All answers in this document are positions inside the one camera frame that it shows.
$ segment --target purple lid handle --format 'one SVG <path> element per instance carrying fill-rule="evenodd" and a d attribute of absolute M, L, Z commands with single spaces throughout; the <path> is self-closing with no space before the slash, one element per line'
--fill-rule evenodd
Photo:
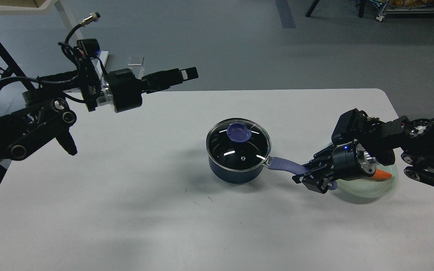
<path fill-rule="evenodd" d="M 289 161 L 284 158 L 274 157 L 269 163 L 269 169 L 273 170 L 283 170 L 287 172 L 291 172 L 294 175 L 300 175 L 306 172 L 309 172 L 310 169 L 298 164 L 293 161 Z"/>
<path fill-rule="evenodd" d="M 234 142 L 246 142 L 252 136 L 252 132 L 242 122 L 232 123 L 227 128 L 227 136 Z"/>

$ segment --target connector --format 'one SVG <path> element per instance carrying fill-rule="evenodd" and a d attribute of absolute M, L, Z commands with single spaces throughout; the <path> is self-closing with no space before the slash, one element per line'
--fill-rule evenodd
<path fill-rule="evenodd" d="M 98 13 L 98 12 L 92 12 L 92 13 L 90 13 L 90 15 L 91 15 L 90 17 L 88 17 L 88 18 L 86 18 L 80 22 L 80 24 L 82 26 L 86 26 L 87 24 L 90 24 L 91 22 L 98 21 L 98 18 L 101 17 L 100 13 Z"/>

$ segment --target robotic arm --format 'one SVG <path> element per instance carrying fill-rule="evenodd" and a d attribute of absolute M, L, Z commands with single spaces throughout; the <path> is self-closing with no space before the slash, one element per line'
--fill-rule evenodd
<path fill-rule="evenodd" d="M 393 149 L 401 148 L 406 176 L 434 186 L 434 118 L 382 122 L 355 108 L 339 117 L 331 139 L 304 165 L 309 172 L 292 177 L 296 183 L 324 194 L 336 179 L 371 177 L 377 163 L 394 164 Z"/>
<path fill-rule="evenodd" d="M 59 43 L 63 54 L 76 66 L 76 70 L 38 78 L 0 79 L 0 91 L 13 82 L 30 81 L 38 84 L 38 88 L 23 93 L 25 108 L 0 117 L 0 162 L 3 159 L 23 160 L 55 138 L 68 154 L 75 155 L 77 149 L 69 128 L 74 125 L 77 117 L 70 110 L 67 98 L 86 104 L 88 111 L 111 104 L 115 112 L 119 113 L 141 106 L 142 93 L 165 90 L 198 78 L 197 69 L 191 67 L 164 70 L 137 79 L 130 69 L 106 72 L 100 61 L 104 71 L 102 85 L 92 62 L 100 50 L 97 40 L 78 40 L 75 47 L 68 44 L 78 28 L 99 17 L 97 12 L 91 14 L 72 29 L 63 43 Z M 66 93 L 75 88 L 80 90 L 83 99 Z"/>

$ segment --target cooking pot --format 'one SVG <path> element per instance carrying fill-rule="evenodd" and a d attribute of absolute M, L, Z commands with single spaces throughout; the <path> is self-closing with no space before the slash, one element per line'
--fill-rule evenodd
<path fill-rule="evenodd" d="M 270 156 L 269 134 L 251 120 L 232 118 L 212 127 L 205 141 L 210 168 L 220 179 L 243 184 L 265 167 L 299 175 L 310 169 L 293 161 Z"/>

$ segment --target dark blue pot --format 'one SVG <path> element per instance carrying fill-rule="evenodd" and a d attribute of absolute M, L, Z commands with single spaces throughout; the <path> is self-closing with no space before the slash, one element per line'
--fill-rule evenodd
<path fill-rule="evenodd" d="M 222 168 L 214 161 L 212 161 L 210 157 L 209 165 L 214 174 L 217 175 L 217 177 L 232 184 L 243 184 L 246 182 L 250 182 L 255 179 L 255 177 L 257 177 L 262 171 L 262 168 L 264 168 L 264 166 L 261 165 L 260 167 L 248 171 L 232 171 L 226 168 Z"/>

